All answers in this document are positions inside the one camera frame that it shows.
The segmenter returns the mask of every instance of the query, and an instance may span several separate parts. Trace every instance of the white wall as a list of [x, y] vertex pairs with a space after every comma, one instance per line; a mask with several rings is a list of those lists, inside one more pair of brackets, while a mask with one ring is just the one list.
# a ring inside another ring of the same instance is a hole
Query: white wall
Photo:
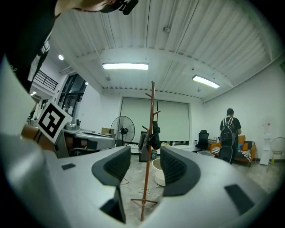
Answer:
[[101, 133], [102, 127], [111, 128], [120, 115], [121, 103], [121, 96], [99, 94], [88, 84], [78, 112], [81, 128], [96, 133]]
[[227, 108], [233, 108], [246, 140], [256, 142], [257, 158], [263, 152], [263, 118], [271, 120], [272, 138], [285, 137], [285, 75], [280, 68], [284, 61], [284, 57], [278, 59], [244, 84], [204, 105], [209, 138], [219, 136]]
[[[150, 99], [145, 93], [151, 93], [146, 90], [126, 90], [126, 89], [105, 89], [103, 94], [111, 94], [126, 98], [144, 98]], [[192, 98], [178, 94], [169, 94], [164, 92], [155, 92], [155, 100], [180, 102], [189, 104], [189, 145], [191, 148], [195, 144], [194, 140], [198, 139], [198, 133], [204, 130], [204, 111], [201, 99]]]
[[[122, 98], [146, 98], [144, 90], [104, 90], [99, 94], [90, 85], [87, 86], [82, 98], [78, 118], [81, 120], [81, 128], [101, 132], [102, 127], [110, 128], [112, 122], [120, 115]], [[194, 140], [198, 139], [198, 133], [204, 130], [204, 112], [201, 99], [191, 98], [178, 94], [155, 92], [155, 99], [171, 102], [190, 104], [189, 107], [189, 144], [192, 148]]]

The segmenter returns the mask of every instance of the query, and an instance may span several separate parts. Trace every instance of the standing fan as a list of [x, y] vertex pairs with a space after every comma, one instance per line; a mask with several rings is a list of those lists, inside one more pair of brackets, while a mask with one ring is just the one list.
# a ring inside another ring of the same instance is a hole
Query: standing fan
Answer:
[[114, 130], [112, 136], [116, 140], [117, 147], [126, 146], [134, 139], [134, 123], [127, 116], [117, 117], [111, 126]]

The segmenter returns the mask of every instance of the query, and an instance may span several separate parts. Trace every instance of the white ceiling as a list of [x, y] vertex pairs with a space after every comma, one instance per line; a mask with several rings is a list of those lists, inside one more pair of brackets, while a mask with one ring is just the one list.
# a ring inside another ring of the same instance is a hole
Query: white ceiling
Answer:
[[[264, 18], [241, 0], [139, 0], [128, 16], [72, 10], [57, 19], [51, 45], [98, 91], [149, 90], [154, 81], [158, 91], [205, 101], [284, 51]], [[146, 62], [149, 70], [106, 71], [106, 62]], [[192, 81], [195, 74], [221, 87]]]

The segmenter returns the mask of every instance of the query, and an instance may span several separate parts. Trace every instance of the window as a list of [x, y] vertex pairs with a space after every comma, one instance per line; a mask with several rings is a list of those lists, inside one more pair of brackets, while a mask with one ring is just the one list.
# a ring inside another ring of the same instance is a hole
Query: window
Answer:
[[80, 75], [70, 76], [63, 88], [58, 105], [72, 117], [77, 117], [85, 89], [85, 81]]
[[83, 82], [85, 83], [85, 81], [80, 76], [75, 77], [75, 80], [73, 81], [73, 83], [71, 85], [70, 93], [72, 93], [74, 91], [79, 91]]

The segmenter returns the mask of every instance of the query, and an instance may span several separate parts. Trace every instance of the ceiling beam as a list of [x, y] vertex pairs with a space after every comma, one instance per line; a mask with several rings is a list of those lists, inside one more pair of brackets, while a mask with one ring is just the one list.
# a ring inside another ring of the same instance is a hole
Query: ceiling beam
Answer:
[[[180, 63], [184, 63], [187, 65], [193, 66], [194, 69], [198, 70], [199, 74], [205, 77], [211, 77], [213, 73], [215, 74], [215, 78], [219, 78], [220, 81], [223, 81], [230, 87], [234, 87], [233, 83], [222, 75], [219, 71], [207, 66], [206, 64], [195, 60], [193, 58], [176, 54], [173, 52], [168, 52], [164, 50], [157, 49], [144, 49], [144, 48], [119, 48], [119, 49], [108, 49], [103, 50], [100, 53], [100, 59], [102, 62], [118, 62], [118, 60], [123, 61], [138, 61], [138, 62], [146, 62], [145, 59], [149, 62], [151, 59], [168, 59], [171, 61], [176, 61]], [[81, 57], [77, 57], [74, 59], [76, 64], [82, 64], [85, 61], [98, 60], [98, 55], [96, 53], [90, 53]]]

